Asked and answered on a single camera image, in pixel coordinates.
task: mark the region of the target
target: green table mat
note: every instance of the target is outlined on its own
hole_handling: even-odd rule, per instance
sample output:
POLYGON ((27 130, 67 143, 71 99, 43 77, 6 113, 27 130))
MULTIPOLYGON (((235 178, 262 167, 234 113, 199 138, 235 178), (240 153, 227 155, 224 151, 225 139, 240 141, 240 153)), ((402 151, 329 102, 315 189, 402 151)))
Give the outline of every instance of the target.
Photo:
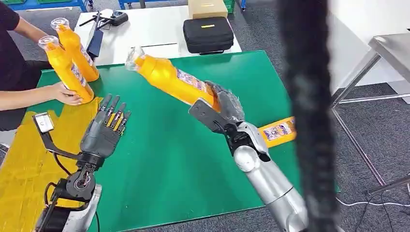
MULTIPOLYGON (((214 81, 240 98, 246 120, 257 127, 290 117, 287 92, 264 51, 175 58, 172 63, 200 80, 214 81)), ((132 115, 115 153, 96 173, 101 232, 125 231, 263 206, 236 167, 223 135, 188 114, 189 106, 152 87, 123 65, 99 67, 90 83, 96 96, 121 96, 132 115)), ((58 81, 45 71, 39 87, 58 81)), ((60 114, 49 101, 29 110, 60 114)), ((300 191, 293 142, 269 149, 300 191)), ((89 231, 96 231, 95 222, 89 231)))

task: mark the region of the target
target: plastic bottle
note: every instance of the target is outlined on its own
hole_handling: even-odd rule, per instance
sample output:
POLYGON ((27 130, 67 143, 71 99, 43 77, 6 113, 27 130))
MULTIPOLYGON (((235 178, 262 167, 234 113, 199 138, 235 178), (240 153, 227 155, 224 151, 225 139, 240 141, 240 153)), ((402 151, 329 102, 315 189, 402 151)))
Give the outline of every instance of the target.
POLYGON ((60 47, 58 38, 50 35, 44 36, 39 40, 38 45, 45 50, 48 61, 65 87, 75 91, 83 99, 81 103, 91 101, 94 98, 94 92, 71 57, 60 47))
POLYGON ((51 21, 51 27, 57 31, 61 44, 86 80, 88 82, 97 80, 100 77, 100 73, 87 51, 81 45, 80 37, 71 30, 69 21, 65 18, 56 18, 51 21))
POLYGON ((198 98, 204 99, 216 111, 220 111, 211 87, 194 76, 175 68, 171 61, 146 55, 140 47, 133 48, 125 63, 126 69, 137 71, 152 86, 171 96, 193 105, 198 98))
POLYGON ((296 137, 294 117, 282 119, 258 128, 268 148, 289 142, 296 137))

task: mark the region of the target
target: black case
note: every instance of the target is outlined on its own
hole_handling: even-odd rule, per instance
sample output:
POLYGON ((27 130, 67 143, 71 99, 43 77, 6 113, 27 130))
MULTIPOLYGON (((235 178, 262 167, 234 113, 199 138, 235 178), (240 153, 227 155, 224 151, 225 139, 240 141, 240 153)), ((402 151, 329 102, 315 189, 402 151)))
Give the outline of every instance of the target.
POLYGON ((188 19, 183 30, 191 53, 224 51, 234 44, 234 33, 225 17, 188 19))

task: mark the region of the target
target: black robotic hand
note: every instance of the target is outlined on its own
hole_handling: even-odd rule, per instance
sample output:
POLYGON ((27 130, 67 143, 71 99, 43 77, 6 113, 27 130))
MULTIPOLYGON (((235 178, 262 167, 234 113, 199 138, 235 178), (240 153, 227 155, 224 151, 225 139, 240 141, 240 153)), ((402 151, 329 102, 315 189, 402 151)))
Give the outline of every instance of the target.
POLYGON ((122 103, 118 111, 114 109, 119 101, 119 95, 112 98, 111 94, 105 96, 101 101, 99 111, 88 126, 80 148, 83 152, 88 152, 102 158, 107 158, 113 154, 117 143, 125 130, 125 124, 131 115, 131 111, 123 114, 126 104, 122 103))
POLYGON ((214 95, 217 96, 220 105, 220 115, 224 119, 229 123, 245 120, 245 113, 237 96, 231 91, 226 90, 224 87, 211 81, 205 81, 205 83, 211 86, 214 95))

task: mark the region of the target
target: bottle cap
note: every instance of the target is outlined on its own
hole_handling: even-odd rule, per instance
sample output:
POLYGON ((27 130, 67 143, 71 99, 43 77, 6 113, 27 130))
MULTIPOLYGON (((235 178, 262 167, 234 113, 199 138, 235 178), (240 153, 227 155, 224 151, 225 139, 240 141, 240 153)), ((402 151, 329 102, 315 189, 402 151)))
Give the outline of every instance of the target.
POLYGON ((47 35, 39 39, 38 46, 45 51, 54 50, 60 46, 59 39, 52 35, 47 35))
POLYGON ((127 61, 125 61, 125 69, 131 71, 138 71, 145 58, 145 53, 141 47, 132 47, 128 52, 127 61))
POLYGON ((51 27, 56 31, 65 31, 70 28, 70 22, 66 18, 55 18, 51 21, 51 27))

